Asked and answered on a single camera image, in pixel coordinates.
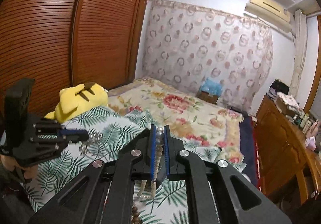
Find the brown wooden wardrobe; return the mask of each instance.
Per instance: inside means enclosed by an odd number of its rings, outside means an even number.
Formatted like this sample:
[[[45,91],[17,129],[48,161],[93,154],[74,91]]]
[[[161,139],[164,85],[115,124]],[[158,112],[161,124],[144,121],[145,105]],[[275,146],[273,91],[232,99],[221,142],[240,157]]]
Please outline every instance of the brown wooden wardrobe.
[[[29,111],[45,115],[59,90],[133,80],[146,0],[3,0],[0,5],[1,110],[6,89],[35,78]]]

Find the green leaf pattern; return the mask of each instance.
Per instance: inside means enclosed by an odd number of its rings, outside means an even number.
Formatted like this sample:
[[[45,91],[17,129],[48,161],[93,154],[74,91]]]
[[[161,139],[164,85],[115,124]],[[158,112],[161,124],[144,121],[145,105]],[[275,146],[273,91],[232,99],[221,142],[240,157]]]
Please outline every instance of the green leaf pattern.
[[[86,129],[90,134],[101,132],[103,138],[100,143],[89,147],[85,157],[79,155],[80,144],[70,144],[59,158],[39,165],[37,178],[25,187],[33,209],[38,211],[93,160],[107,162],[117,159],[118,151],[143,129],[150,128],[151,124],[160,126],[148,110],[133,110],[122,117],[112,109],[101,106],[64,123],[67,129]],[[192,140],[185,139],[183,142],[187,150],[211,162],[215,161],[220,152],[217,147],[202,147]],[[241,165],[237,167],[239,171],[243,170]],[[154,199],[138,200],[140,183],[135,182],[134,200],[143,224],[188,224],[184,181],[165,180],[157,189]],[[146,187],[143,194],[150,194],[150,186]]]

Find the white curtain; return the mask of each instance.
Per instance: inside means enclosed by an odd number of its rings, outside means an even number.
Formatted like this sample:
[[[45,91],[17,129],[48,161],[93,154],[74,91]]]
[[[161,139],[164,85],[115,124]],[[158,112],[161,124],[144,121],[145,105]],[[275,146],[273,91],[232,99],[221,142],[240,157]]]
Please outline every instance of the white curtain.
[[[288,94],[294,98],[297,96],[301,74],[303,71],[305,55],[307,51],[307,18],[301,10],[295,12],[295,58],[294,71]]]
[[[269,26],[210,8],[152,0],[143,71],[196,93],[211,77],[225,102],[249,111],[273,57]]]

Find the dark blue blanket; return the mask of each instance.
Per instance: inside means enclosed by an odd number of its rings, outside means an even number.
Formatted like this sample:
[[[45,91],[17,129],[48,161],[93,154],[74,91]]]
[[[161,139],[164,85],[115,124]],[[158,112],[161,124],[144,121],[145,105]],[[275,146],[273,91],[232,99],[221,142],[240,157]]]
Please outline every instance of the dark blue blanket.
[[[256,149],[254,147],[253,140],[253,127],[251,124],[251,117],[245,117],[244,121],[240,123],[240,137],[241,137],[241,153],[244,155],[243,162],[246,163],[246,167],[243,170],[251,180],[254,186],[257,186],[256,177]]]

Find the wooden desk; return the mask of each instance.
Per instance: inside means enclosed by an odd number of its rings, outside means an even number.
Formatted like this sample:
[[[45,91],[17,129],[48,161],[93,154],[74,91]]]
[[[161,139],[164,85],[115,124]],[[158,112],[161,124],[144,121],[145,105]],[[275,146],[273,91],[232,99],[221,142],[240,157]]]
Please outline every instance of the wooden desk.
[[[256,117],[262,192],[271,198],[296,177],[301,204],[320,198],[321,165],[318,155],[305,147],[300,129],[266,96]]]

